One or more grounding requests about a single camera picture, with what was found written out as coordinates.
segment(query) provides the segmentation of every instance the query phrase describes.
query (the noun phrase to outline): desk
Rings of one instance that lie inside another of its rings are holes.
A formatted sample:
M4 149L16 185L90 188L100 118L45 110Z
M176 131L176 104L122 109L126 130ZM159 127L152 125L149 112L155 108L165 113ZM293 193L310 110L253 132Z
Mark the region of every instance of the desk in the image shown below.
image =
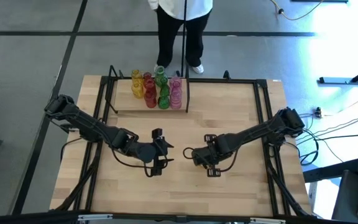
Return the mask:
M77 105L88 114L93 114L100 79L100 76L84 77ZM193 161L182 155L186 147L205 146L204 134L236 133L257 125L252 85L190 83L190 89L189 113L110 111L108 125L135 132L139 141L149 142L151 130L162 128L166 140L175 146L168 152L168 158L175 161L169 163L161 176L148 178L143 169L116 162L105 144L92 201L93 212L272 216L261 140L242 146L234 167L220 178L208 178L202 167L195 167ZM268 89L272 111L286 106L280 81L269 80ZM267 120L262 89L260 95L264 120ZM76 138L78 133L70 133L68 141ZM66 147L50 208L59 206L77 184L85 146L85 141L78 141ZM311 213L296 149L284 145L280 155L288 189L303 209ZM118 156L124 162L142 165L133 158ZM226 168L231 162L232 159L227 159L218 167ZM283 213L278 187L276 194L279 211ZM85 200L86 193L81 208L85 207Z

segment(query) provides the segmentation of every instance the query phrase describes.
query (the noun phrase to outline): shoe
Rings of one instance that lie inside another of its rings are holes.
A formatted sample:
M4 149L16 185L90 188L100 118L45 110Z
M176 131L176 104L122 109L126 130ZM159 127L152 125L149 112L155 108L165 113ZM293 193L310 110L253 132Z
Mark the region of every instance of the shoe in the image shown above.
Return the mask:
M199 65L198 67L192 67L193 71L197 74L204 73L204 67L203 64Z

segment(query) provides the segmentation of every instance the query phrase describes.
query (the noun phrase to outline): concrete floor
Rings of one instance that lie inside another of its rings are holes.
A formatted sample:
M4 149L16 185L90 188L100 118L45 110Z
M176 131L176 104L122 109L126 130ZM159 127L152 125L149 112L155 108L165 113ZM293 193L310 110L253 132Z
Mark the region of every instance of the concrete floor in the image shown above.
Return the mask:
M304 14L316 4L277 2L292 17ZM71 31L80 5L81 0L0 0L0 30ZM80 25L80 31L156 30L155 14L146 0L89 1ZM215 0L206 30L323 33L318 37L205 37L202 77L221 77L229 70L233 78L283 80L288 105L300 113L309 113L317 106L335 113L358 100L358 87L321 86L316 82L321 76L358 74L358 0L350 0L349 4L324 3L299 21L277 17L268 0ZM0 146L0 215L9 213L68 39L0 36L0 138L4 140ZM168 74L180 67L180 49L181 40L177 38ZM83 75L105 75L110 64L126 75L135 68L152 70L157 51L157 37L77 37L60 93L76 99ZM312 130L354 117L348 113L314 121ZM355 127L347 131L358 134L358 125ZM63 131L50 126L24 213L48 210L60 148L66 138ZM352 147L338 142L329 144L339 157L357 157L358 140L352 142ZM311 151L313 142L300 148L302 154ZM320 151L314 167L338 163L324 145Z

